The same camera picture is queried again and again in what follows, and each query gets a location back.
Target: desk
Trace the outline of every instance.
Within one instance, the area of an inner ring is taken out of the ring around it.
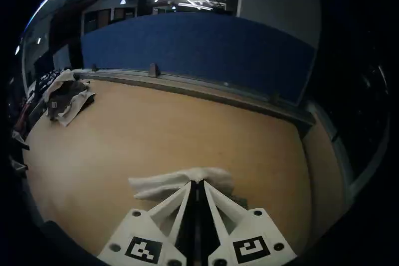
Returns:
[[[191,167],[231,172],[234,195],[263,207],[296,253],[311,222],[308,169],[297,129],[244,109],[154,89],[91,81],[95,102],[68,127],[42,116],[24,151],[44,220],[100,253],[137,201],[129,177]]]

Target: blue partition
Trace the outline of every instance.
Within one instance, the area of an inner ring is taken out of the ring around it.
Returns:
[[[315,49],[264,24],[214,13],[118,22],[82,37],[84,67],[148,70],[228,82],[296,103]]]

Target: crumpled cloth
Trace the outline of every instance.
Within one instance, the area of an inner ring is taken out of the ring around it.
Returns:
[[[73,77],[73,72],[69,69],[62,71],[57,78],[54,79],[52,84],[47,88],[46,91],[43,93],[44,101],[47,103],[50,99],[50,95],[52,92],[58,90],[65,81],[75,81]]]
[[[129,178],[128,181],[136,192],[135,199],[162,201],[187,182],[193,180],[198,183],[203,179],[225,195],[231,195],[234,189],[231,174],[215,167],[196,167],[147,178]]]
[[[61,91],[60,88],[65,82],[71,82],[69,86],[67,86],[69,92],[64,95],[55,96],[54,94],[58,93],[56,91]],[[50,119],[54,118],[58,120],[64,127],[68,126],[77,116],[84,104],[86,102],[90,103],[88,99],[95,95],[95,93],[90,92],[88,88],[89,84],[87,82],[76,81],[71,70],[64,70],[43,93],[44,101],[47,103],[48,107],[46,115],[50,116]],[[79,90],[83,91],[72,97],[72,95]]]

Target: white cloth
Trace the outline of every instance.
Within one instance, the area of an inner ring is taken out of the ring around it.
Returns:
[[[129,178],[130,186],[135,190],[135,199],[162,201],[182,188],[187,182],[200,182],[205,179],[225,195],[231,195],[234,184],[231,174],[221,168],[191,168],[174,173],[148,178]]]
[[[47,88],[47,90],[43,93],[44,101],[47,103],[50,99],[50,95],[52,92],[58,90],[65,81],[74,81],[73,72],[69,69],[66,69],[61,72],[57,78],[54,79],[52,84]]]
[[[77,116],[82,106],[86,103],[87,99],[92,95],[95,95],[95,93],[85,90],[73,96],[71,102],[66,107],[64,112],[59,113],[55,118],[64,127],[68,126],[68,124],[75,118],[75,116]]]

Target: wooden table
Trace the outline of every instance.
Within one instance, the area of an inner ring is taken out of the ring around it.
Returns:
[[[129,177],[191,167],[231,172],[234,195],[263,207],[296,253],[311,222],[308,169],[297,129],[244,109],[154,89],[91,81],[95,102],[68,127],[42,116],[24,152],[44,220],[99,254],[137,201]]]

